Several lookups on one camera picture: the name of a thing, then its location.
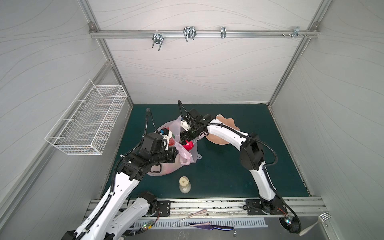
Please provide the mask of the red dragon fruit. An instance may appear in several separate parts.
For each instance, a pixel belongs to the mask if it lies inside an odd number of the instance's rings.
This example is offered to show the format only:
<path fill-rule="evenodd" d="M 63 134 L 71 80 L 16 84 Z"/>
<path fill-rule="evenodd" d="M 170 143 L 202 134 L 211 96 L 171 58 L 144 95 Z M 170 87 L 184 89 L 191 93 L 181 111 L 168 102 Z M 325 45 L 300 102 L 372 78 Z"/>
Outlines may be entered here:
<path fill-rule="evenodd" d="M 185 143 L 182 144 L 183 147 L 187 150 L 190 151 L 194 148 L 195 144 L 193 141 L 185 141 Z"/>

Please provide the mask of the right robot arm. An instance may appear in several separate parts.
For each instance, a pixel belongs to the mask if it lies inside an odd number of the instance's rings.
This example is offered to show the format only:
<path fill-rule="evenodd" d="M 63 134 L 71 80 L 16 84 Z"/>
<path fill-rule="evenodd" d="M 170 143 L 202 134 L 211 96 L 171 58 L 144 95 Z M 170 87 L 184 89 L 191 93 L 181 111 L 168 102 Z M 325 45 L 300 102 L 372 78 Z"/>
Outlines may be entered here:
<path fill-rule="evenodd" d="M 259 201 L 243 206 L 244 210 L 262 212 L 265 215 L 282 214 L 281 226 L 292 234 L 302 230 L 301 221 L 295 211 L 280 196 L 274 187 L 267 168 L 278 163 L 277 153 L 260 140 L 255 133 L 243 133 L 233 119 L 221 115 L 202 116 L 195 109 L 187 111 L 181 101 L 178 108 L 182 117 L 181 140 L 188 143 L 205 135 L 213 143 L 231 144 L 240 151 L 241 165 L 250 171 L 259 191 Z"/>

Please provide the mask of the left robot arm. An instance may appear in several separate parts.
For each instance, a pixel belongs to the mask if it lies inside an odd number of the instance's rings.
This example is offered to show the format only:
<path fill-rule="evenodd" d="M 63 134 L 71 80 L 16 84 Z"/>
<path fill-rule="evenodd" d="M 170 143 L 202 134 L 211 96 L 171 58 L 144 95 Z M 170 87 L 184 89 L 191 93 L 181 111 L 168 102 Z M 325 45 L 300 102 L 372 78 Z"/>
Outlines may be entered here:
<path fill-rule="evenodd" d="M 102 197 L 89 217 L 64 240 L 117 240 L 141 217 L 155 212 L 157 197 L 145 192 L 121 214 L 118 213 L 131 192 L 153 166 L 174 163 L 179 153 L 169 145 L 173 133 L 163 128 L 154 132 L 144 131 L 141 140 L 122 155 L 114 168 L 116 174 L 109 190 Z"/>

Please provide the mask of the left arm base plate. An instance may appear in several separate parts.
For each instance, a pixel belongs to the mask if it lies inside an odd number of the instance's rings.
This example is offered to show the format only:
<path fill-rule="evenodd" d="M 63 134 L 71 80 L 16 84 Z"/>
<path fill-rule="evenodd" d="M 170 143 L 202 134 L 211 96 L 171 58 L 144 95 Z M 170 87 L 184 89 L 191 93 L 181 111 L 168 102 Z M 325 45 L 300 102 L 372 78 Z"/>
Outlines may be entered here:
<path fill-rule="evenodd" d="M 169 217 L 171 212 L 171 201 L 156 201 L 150 205 L 149 217 Z"/>

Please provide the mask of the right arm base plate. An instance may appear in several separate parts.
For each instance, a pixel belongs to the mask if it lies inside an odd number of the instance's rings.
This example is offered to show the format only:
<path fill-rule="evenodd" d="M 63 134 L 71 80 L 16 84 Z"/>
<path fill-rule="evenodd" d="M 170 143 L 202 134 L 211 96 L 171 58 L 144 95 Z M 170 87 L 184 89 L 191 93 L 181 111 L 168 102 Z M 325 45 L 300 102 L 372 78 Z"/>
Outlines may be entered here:
<path fill-rule="evenodd" d="M 243 205 L 243 210 L 248 215 L 286 215 L 288 213 L 285 204 L 279 198 L 274 198 L 271 202 L 264 199 L 247 199 Z"/>

